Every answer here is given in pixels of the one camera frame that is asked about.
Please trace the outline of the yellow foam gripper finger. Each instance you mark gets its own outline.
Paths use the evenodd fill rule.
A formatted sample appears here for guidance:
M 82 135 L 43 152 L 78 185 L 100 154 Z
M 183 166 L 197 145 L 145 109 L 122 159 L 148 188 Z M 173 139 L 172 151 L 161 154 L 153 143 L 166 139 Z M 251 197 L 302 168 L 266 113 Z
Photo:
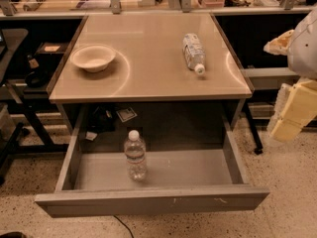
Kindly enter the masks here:
M 293 140 L 317 116 L 317 81 L 300 78 L 278 91 L 267 131 L 278 142 Z
M 264 45 L 264 51 L 275 56 L 286 56 L 292 34 L 293 30 L 289 30 L 284 32 L 277 38 L 274 38 L 273 40 L 267 42 Z

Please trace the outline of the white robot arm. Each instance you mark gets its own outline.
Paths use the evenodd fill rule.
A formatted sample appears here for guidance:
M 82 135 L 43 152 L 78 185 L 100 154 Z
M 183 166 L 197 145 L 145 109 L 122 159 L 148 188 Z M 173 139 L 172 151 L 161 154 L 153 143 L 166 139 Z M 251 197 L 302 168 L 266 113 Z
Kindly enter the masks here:
M 268 42 L 264 51 L 287 56 L 288 68 L 300 76 L 295 84 L 281 86 L 267 125 L 271 138 L 291 141 L 317 116 L 317 9 L 294 30 Z

